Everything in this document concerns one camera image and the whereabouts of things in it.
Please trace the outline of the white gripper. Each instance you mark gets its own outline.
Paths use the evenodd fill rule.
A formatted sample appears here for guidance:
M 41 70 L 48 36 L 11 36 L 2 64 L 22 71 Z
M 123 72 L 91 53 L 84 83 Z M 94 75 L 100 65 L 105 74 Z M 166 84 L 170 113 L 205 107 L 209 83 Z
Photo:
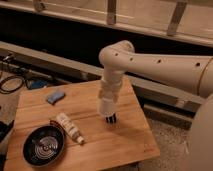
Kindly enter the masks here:
M 112 96 L 100 96 L 97 111 L 101 116 L 106 117 L 107 123 L 116 123 L 116 102 Z

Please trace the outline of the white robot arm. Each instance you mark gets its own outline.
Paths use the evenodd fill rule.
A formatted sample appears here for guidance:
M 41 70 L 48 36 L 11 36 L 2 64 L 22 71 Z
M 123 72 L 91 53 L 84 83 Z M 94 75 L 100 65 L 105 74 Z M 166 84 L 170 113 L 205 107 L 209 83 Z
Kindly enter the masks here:
M 108 45 L 99 52 L 104 67 L 98 113 L 110 118 L 123 75 L 135 73 L 203 97 L 186 140 L 180 171 L 213 171 L 213 56 L 138 54 L 127 40 Z

